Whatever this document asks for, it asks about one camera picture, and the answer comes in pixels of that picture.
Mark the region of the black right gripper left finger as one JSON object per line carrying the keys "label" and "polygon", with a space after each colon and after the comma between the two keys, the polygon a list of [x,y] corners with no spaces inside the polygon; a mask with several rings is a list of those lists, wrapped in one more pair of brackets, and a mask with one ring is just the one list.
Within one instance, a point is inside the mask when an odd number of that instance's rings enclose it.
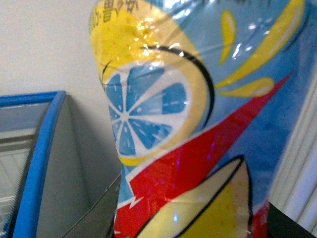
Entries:
{"label": "black right gripper left finger", "polygon": [[119,196],[121,175],[105,190],[97,202],[63,236],[64,238],[111,238]]}

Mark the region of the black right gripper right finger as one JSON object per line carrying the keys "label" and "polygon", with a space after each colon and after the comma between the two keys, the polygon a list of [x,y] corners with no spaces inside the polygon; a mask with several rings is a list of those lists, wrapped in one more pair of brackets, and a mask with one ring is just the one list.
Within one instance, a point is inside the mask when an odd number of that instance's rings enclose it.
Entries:
{"label": "black right gripper right finger", "polygon": [[312,219],[315,223],[313,233],[286,216],[273,204],[269,203],[267,230],[268,238],[316,238],[317,234],[317,210]]}

